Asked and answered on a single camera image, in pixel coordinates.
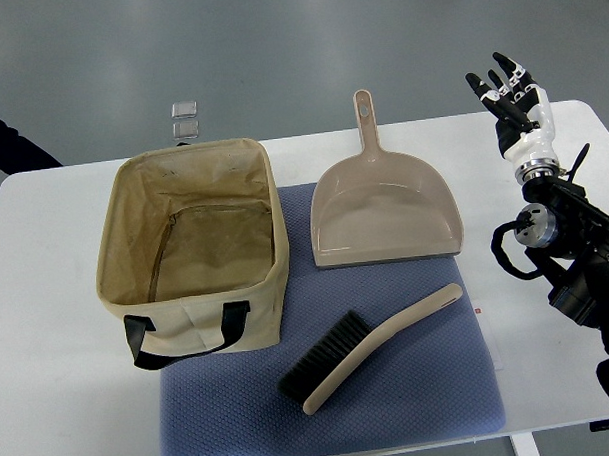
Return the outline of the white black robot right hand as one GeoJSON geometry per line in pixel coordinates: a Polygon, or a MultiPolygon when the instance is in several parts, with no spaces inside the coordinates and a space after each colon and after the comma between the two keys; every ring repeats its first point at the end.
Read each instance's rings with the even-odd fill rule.
{"type": "Polygon", "coordinates": [[[517,182],[531,176],[556,175],[555,124],[548,94],[520,63],[495,52],[499,73],[490,69],[485,82],[474,73],[465,80],[480,103],[496,117],[498,149],[511,163],[517,182]]]}

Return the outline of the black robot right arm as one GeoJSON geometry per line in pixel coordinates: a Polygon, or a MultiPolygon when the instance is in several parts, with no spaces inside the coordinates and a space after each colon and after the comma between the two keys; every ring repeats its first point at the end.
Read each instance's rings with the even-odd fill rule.
{"type": "MultiPolygon", "coordinates": [[[[608,357],[597,365],[596,377],[609,398],[609,215],[574,182],[588,151],[581,149],[568,172],[547,160],[520,168],[517,178],[528,204],[494,231],[490,249],[511,276],[545,278],[552,286],[552,307],[599,331],[608,357]]],[[[609,418],[594,421],[590,429],[608,431],[609,418]]]]}

